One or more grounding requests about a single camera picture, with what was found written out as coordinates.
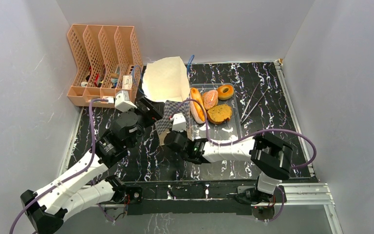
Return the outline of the fake long baguette roll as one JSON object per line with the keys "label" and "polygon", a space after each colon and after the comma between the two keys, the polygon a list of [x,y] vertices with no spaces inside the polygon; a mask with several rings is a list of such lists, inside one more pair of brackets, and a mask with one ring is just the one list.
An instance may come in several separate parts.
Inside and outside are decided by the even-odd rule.
{"label": "fake long baguette roll", "polygon": [[190,98],[195,101],[190,101],[190,112],[193,116],[193,119],[198,124],[203,124],[205,122],[205,111],[202,110],[202,107],[204,107],[204,101],[202,98],[201,93],[197,88],[191,88],[190,89]]}

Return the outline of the fake crusted bread slice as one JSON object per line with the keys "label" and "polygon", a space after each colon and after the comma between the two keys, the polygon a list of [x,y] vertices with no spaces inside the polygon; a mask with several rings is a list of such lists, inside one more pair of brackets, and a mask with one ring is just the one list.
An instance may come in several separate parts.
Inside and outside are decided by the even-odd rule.
{"label": "fake crusted bread slice", "polygon": [[227,104],[217,105],[207,111],[207,118],[213,124],[222,124],[231,120],[233,111]]}

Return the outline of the blue checkered paper bag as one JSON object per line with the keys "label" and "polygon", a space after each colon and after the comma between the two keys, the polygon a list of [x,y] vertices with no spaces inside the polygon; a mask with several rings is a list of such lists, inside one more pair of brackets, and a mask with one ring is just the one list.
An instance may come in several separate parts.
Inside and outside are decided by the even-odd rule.
{"label": "blue checkered paper bag", "polygon": [[177,106],[189,98],[190,83],[187,67],[181,57],[166,57],[148,63],[140,79],[141,95],[164,104],[163,118],[155,123],[159,137],[163,138],[172,127],[170,116]]}

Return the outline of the orange fake donut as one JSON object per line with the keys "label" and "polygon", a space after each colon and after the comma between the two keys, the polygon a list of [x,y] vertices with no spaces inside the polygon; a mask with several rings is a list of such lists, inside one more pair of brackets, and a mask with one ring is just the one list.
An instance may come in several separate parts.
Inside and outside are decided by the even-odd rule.
{"label": "orange fake donut", "polygon": [[234,95],[234,88],[232,85],[222,85],[217,88],[218,92],[218,99],[220,100],[227,100],[230,99]]}

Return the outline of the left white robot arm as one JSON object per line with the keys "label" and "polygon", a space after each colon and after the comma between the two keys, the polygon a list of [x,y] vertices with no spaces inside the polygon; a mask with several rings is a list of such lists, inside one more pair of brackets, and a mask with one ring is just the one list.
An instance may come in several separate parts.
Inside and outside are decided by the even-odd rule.
{"label": "left white robot arm", "polygon": [[127,157],[145,129],[163,118],[165,104],[145,96],[140,98],[143,107],[130,101],[115,102],[121,113],[99,139],[93,139],[90,149],[74,166],[45,187],[21,194],[22,211],[37,234],[55,233],[67,219],[93,205],[123,203],[131,198],[130,188],[116,176],[86,189],[83,186]]}

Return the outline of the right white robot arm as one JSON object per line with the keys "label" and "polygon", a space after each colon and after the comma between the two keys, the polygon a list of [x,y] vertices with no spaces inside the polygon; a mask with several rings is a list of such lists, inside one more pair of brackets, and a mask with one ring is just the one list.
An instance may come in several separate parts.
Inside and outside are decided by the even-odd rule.
{"label": "right white robot arm", "polygon": [[290,177],[293,148],[271,133],[261,133],[238,143],[228,140],[211,143],[206,138],[190,140],[185,132],[171,131],[164,145],[194,164],[213,163],[224,160],[253,162],[261,171],[255,197],[267,202],[276,187]]}

